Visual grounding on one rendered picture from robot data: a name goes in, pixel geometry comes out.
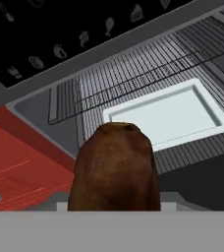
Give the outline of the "white rectangular baking tray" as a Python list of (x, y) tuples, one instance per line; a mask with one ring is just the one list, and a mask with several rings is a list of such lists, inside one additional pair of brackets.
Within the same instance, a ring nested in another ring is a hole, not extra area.
[(155, 152), (224, 133), (224, 112), (197, 78), (108, 107), (103, 122), (137, 125)]

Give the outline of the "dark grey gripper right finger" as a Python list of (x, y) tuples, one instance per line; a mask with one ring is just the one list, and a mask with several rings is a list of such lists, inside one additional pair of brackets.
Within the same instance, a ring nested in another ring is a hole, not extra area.
[(161, 192), (162, 212), (207, 211), (207, 208), (186, 201), (177, 192)]

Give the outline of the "dark oven door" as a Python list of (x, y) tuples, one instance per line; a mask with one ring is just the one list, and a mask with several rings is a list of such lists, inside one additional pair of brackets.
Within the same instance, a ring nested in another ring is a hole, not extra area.
[(224, 211), (224, 155), (160, 174), (159, 188), (211, 211)]

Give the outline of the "black and grey oven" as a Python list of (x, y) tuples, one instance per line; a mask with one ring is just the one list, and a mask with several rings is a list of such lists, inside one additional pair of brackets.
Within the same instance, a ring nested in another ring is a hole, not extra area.
[[(48, 123), (50, 90), (146, 42), (213, 17), (224, 0), (0, 0), (0, 107), (76, 161), (78, 115)], [(224, 55), (206, 62), (224, 83)]]

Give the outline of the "red cupboard front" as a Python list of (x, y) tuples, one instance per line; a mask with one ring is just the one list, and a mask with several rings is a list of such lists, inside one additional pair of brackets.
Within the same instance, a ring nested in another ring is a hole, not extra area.
[(0, 211), (20, 211), (68, 192), (74, 160), (0, 107)]

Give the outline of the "brown sweet potato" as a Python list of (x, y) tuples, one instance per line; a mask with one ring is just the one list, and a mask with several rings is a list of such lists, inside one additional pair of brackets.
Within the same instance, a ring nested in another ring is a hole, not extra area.
[(150, 141), (131, 123), (99, 126), (75, 163), (70, 211), (159, 211), (157, 171)]

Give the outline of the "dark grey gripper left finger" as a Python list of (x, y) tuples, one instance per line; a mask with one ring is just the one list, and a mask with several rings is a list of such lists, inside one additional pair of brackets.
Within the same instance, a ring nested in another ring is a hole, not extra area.
[(67, 203), (70, 194), (68, 192), (55, 192), (41, 203), (28, 207), (29, 211), (56, 211), (58, 203)]

